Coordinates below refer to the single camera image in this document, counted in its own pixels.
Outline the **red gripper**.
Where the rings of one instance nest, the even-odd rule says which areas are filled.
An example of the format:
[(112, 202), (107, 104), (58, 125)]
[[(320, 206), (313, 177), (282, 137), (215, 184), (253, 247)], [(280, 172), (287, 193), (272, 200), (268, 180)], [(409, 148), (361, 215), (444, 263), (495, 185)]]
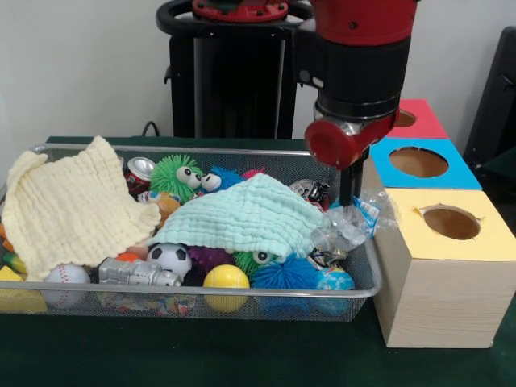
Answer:
[(393, 129), (397, 118), (397, 111), (381, 119), (361, 122), (323, 116), (306, 128), (305, 141), (310, 154), (318, 162), (342, 170), (339, 187), (341, 206), (350, 206), (354, 197), (360, 196), (364, 168), (362, 155)]

